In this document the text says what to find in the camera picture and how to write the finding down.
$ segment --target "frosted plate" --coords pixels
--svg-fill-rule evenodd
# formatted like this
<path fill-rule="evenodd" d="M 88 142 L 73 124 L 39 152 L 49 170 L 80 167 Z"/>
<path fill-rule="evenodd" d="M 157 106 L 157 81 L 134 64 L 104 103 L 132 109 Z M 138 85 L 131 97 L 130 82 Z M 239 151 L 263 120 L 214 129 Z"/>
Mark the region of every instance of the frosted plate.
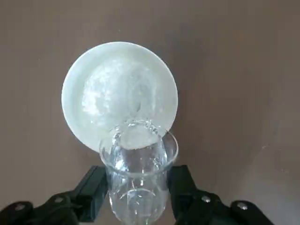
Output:
<path fill-rule="evenodd" d="M 149 119 L 169 130 L 178 96 L 172 73 L 157 55 L 136 44 L 111 42 L 74 62 L 61 103 L 73 134 L 99 152 L 100 140 L 128 119 Z"/>

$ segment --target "screw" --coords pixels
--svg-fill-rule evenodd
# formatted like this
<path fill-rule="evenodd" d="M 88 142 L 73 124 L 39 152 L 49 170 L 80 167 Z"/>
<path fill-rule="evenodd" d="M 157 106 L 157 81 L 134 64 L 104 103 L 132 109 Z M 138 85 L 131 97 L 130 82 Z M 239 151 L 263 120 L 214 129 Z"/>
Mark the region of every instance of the screw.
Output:
<path fill-rule="evenodd" d="M 61 203 L 63 200 L 64 200 L 63 198 L 57 197 L 57 198 L 54 200 L 54 202 L 55 202 L 55 203 Z"/>
<path fill-rule="evenodd" d="M 210 202 L 210 198 L 209 197 L 207 197 L 207 196 L 203 196 L 202 198 L 202 201 L 204 201 L 204 202 L 206 202 L 206 203 L 209 203 Z"/>
<path fill-rule="evenodd" d="M 238 207 L 241 208 L 242 210 L 247 210 L 248 206 L 245 203 L 239 202 Z"/>
<path fill-rule="evenodd" d="M 17 204 L 17 206 L 15 207 L 15 210 L 16 211 L 20 211 L 20 210 L 22 210 L 24 208 L 25 208 L 25 205 L 23 205 L 23 204 Z"/>

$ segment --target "glass rim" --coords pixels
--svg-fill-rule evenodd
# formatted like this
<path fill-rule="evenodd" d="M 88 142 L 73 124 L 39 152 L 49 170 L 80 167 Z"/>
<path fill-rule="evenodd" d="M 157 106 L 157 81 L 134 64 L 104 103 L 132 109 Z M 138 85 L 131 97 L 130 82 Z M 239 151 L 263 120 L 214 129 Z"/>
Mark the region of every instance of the glass rim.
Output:
<path fill-rule="evenodd" d="M 126 171 L 122 171 L 122 170 L 119 170 L 119 169 L 116 169 L 111 163 L 109 163 L 103 153 L 102 153 L 102 150 L 100 149 L 99 150 L 99 154 L 100 154 L 100 158 L 103 162 L 103 164 L 110 170 L 112 170 L 113 172 L 116 172 L 117 174 L 119 175 L 122 175 L 122 176 L 128 176 L 128 177 L 146 177 L 146 176 L 151 176 L 151 175 L 155 175 L 155 174 L 158 174 L 158 173 L 162 173 L 163 171 L 166 171 L 173 163 L 174 161 L 177 159 L 177 156 L 178 156 L 178 142 L 175 138 L 175 136 L 168 130 L 165 130 L 165 135 L 170 135 L 172 137 L 172 139 L 174 140 L 175 142 L 175 153 L 172 155 L 172 158 L 167 162 L 166 165 L 162 166 L 162 168 L 160 168 L 159 170 L 155 170 L 155 171 L 152 171 L 152 172 L 126 172 Z"/>

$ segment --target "gray background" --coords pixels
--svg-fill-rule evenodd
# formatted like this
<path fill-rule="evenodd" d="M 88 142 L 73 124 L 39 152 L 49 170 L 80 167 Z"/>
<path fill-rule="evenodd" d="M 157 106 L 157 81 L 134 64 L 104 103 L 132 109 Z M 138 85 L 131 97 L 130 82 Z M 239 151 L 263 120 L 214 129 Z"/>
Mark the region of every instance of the gray background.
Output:
<path fill-rule="evenodd" d="M 179 163 L 198 187 L 298 224 L 299 22 L 298 0 L 2 0 L 0 208 L 42 204 L 101 164 L 67 127 L 61 87 L 84 51 L 129 41 L 173 72 Z M 118 224 L 107 201 L 101 215 Z M 168 206 L 157 224 L 173 222 Z"/>

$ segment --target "clear drinking glass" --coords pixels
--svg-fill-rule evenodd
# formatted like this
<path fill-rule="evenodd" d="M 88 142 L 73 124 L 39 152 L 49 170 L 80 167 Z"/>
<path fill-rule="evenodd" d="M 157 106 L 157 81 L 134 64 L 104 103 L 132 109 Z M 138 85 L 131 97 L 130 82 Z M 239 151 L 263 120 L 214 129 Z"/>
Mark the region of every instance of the clear drinking glass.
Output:
<path fill-rule="evenodd" d="M 177 141 L 147 120 L 126 122 L 112 132 L 111 144 L 100 144 L 112 211 L 124 224 L 150 224 L 165 209 L 167 170 L 177 157 Z"/>

